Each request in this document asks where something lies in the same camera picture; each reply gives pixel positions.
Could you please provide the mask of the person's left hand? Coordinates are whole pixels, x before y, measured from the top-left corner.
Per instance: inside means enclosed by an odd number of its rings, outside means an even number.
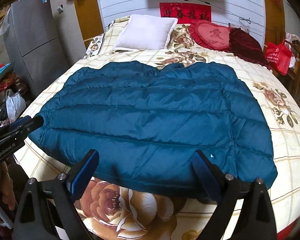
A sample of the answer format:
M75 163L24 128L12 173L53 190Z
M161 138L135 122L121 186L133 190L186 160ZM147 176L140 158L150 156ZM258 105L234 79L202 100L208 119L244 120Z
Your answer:
M5 161L0 163L0 200L7 205L9 210L15 209L15 194L13 191L13 180L11 179Z

